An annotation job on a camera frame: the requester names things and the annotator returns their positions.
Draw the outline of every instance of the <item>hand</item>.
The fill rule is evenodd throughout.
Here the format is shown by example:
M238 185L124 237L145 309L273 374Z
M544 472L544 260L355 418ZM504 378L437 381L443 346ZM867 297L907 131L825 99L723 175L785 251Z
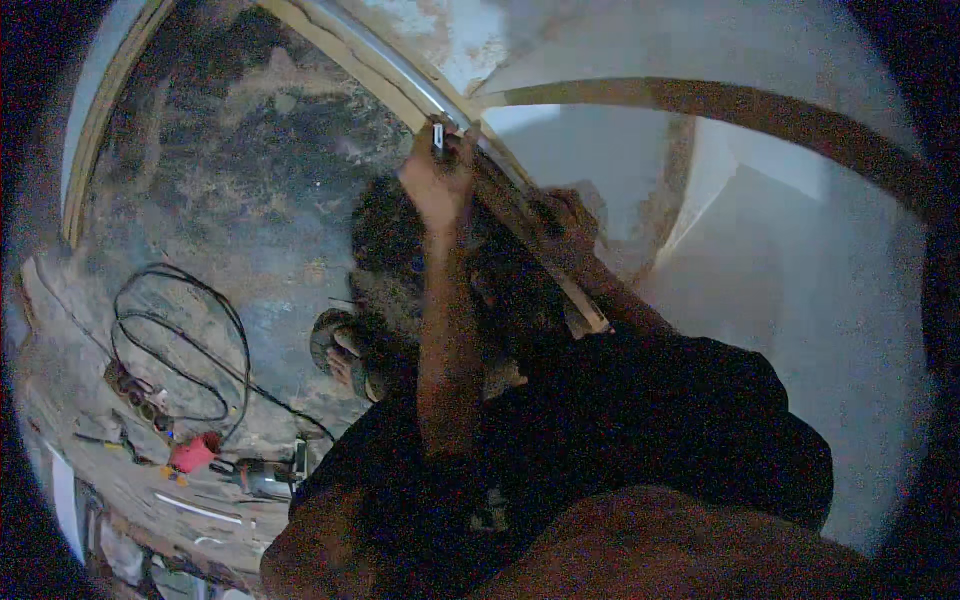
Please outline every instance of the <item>hand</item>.
M538 190L528 201L536 241L554 264L581 278L594 266L599 226L573 189Z
M473 187L473 150L479 135L471 127L463 140L447 130L444 152L452 164L439 162L433 153L433 125L428 120L414 139L413 152L400 169L400 183L433 235L456 231Z

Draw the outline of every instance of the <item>floor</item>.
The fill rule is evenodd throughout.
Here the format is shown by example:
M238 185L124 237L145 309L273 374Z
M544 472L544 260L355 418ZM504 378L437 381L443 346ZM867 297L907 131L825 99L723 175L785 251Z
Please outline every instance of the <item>floor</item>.
M38 255L24 269L34 330L18 369L24 418L56 439L78 476L132 523L185 551L255 572L286 523L285 505L234 504L244 496L212 473L191 475L179 488L120 452L72 439L75 431L101 435L106 416L119 410L143 454L165 463L169 453L102 379L108 354L100 347L109 347L113 296L151 262L205 281L243 321L255 383L339 437L370 404L317 370L308 336L320 313L348 299L350 215L358 197L397 168L410 141L371 94L268 14L181 11L164 24L116 107L80 247ZM223 311L183 286L144 281L122 308L154 310L231 365L242 364ZM151 324L131 322L130 329L215 382L230 416L240 414L242 387L196 350ZM213 395L173 376L122 335L117 345L134 374L166 389L172 415L216 414ZM207 427L180 421L175 433L186 439ZM313 425L254 397L225 455L289 459L300 433L311 437L314 457L330 446ZM156 492L237 514L243 525L178 514L158 503ZM201 537L225 543L195 544Z

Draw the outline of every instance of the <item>black cable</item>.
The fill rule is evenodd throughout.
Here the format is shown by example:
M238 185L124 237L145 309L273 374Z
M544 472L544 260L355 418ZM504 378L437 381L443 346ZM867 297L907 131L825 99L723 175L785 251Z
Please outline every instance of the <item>black cable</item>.
M214 298L214 300L216 300L217 304L219 304L220 307L224 309L224 312L227 313L227 316L230 319L230 322L233 324L234 328L236 328L237 334L240 337L240 342L243 345L244 369L242 373L236 370L233 366L228 365L224 363L222 360L220 360L219 358L217 358L213 354L213 352L209 348L207 348L203 343L201 343L199 340L196 340L190 337L190 335L185 331L183 331L181 327L170 322L162 315L158 315L155 312L144 311L144 310L124 310L124 311L120 310L120 298L124 294L128 293L137 281L148 276L157 276L157 277L162 277L166 279L173 279L174 281L185 283L187 285L200 289L201 291L207 293L209 296ZM287 411L291 415L300 417L301 419L307 420L311 424L316 425L321 431L324 432L324 434L326 434L326 436L331 441L333 442L337 441L337 439L333 436L333 434L330 433L330 431L326 427L324 427L323 424L320 423L318 420L313 419L309 415L304 414L302 411L295 409L294 407L290 406L286 402L283 402L277 397L273 396L272 394L270 394L260 386L251 382L252 369L251 369L250 345L247 340L247 331L244 329L243 323L240 321L240 315L237 313L236 309L233 308L233 305L230 303L227 297L217 292L207 284L203 283L196 277L190 275L183 269L180 269L178 267L174 267L172 265L168 265L165 263L151 263L146 267L144 267L143 269L137 271L127 280L126 283L124 283L123 287L120 288L120 291L117 292L117 295L113 298L113 315L115 318L115 322L114 322L114 327L112 327L110 330L110 344L113 349L112 357L114 360L118 362L118 364L120 364L121 366L124 366L123 361L120 360L120 355L116 347L115 334L116 334L116 330L120 329L120 331L123 332L124 336L132 344L134 344L135 346L137 346L138 348L140 348L150 356L154 357L156 360L158 360L168 369L175 372L177 375L183 377L184 379L211 392L220 402L220 405L222 408L221 414L217 417L177 417L176 419L193 420L193 421L201 421L201 422L214 422L219 420L225 420L229 414L229 408L227 406L227 401L224 400L223 395L220 394L220 391L217 390L216 386L213 386L210 383L203 381L199 377L196 377L194 375L191 375L188 372L181 370L176 365L174 365L170 360L162 356L158 350L148 347L141 340L136 338L136 336L131 334L126 327L124 327L124 321L130 320L130 319L142 319L142 320L160 325L164 329L167 329L168 331L172 332L174 335L181 338L184 342L186 342L187 344L195 348L203 356L209 359L213 364L215 364L217 367L219 367L228 375L230 375L234 380L243 384L243 387L244 387L243 408L240 412L240 416L237 419L237 421L230 428L229 432L227 432L226 436L224 436L223 444L225 444L233 436L237 428L240 427L240 423L242 423L244 418L247 416L247 410L250 406L250 392L256 392L260 396L263 396L268 401L270 401L276 406L279 406L280 408Z

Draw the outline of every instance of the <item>black shirt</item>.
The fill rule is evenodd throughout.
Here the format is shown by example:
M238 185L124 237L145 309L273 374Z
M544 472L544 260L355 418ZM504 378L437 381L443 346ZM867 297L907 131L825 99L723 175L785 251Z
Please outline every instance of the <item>black shirt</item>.
M830 450L788 412L760 354L706 338L640 338L623 324L557 348L529 383L488 401L477 451L425 464L416 399L388 397L300 487L369 492L363 529L403 595L456 597L517 560L575 502L662 485L819 531Z

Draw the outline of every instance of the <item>wooden beam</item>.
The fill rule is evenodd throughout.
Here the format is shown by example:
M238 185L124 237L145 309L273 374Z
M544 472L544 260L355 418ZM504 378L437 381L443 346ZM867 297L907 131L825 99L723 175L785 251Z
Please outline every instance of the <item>wooden beam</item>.
M84 121L77 153L74 155L63 203L63 237L74 249L80 243L84 209L90 176L96 166L100 146L104 141L113 106L130 75L133 65L140 59L144 48L153 39L156 29L166 20L176 5L176 0L148 0L140 15L120 44L116 55L104 73L104 79L93 98L90 112Z

